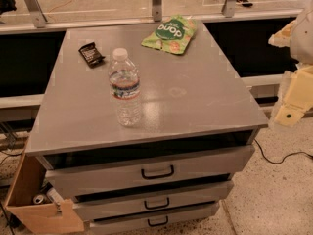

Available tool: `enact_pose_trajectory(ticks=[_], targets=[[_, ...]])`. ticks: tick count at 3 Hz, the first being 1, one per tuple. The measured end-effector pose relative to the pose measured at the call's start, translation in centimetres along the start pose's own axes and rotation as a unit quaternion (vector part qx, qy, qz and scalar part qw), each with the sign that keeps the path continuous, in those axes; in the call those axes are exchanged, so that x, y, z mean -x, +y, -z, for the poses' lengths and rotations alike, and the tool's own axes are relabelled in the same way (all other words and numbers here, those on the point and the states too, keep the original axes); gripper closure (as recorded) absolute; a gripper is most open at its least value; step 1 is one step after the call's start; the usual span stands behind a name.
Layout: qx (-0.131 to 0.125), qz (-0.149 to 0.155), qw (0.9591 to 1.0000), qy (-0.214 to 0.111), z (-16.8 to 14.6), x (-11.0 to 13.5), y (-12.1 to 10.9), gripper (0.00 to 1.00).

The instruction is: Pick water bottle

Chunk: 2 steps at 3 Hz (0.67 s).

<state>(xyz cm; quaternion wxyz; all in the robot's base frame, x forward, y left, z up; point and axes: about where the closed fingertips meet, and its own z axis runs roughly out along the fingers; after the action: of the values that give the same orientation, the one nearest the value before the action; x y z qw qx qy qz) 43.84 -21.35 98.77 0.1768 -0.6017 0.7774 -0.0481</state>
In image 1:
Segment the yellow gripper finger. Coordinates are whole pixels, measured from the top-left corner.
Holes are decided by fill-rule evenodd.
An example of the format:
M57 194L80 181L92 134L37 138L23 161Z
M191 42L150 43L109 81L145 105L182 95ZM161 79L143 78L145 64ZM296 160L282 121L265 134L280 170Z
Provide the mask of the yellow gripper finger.
M276 124L292 127L313 107L313 66L283 74L279 102L273 115Z
M290 47L295 23L296 20L293 20L278 30L276 33L272 34L268 40L268 43L279 48Z

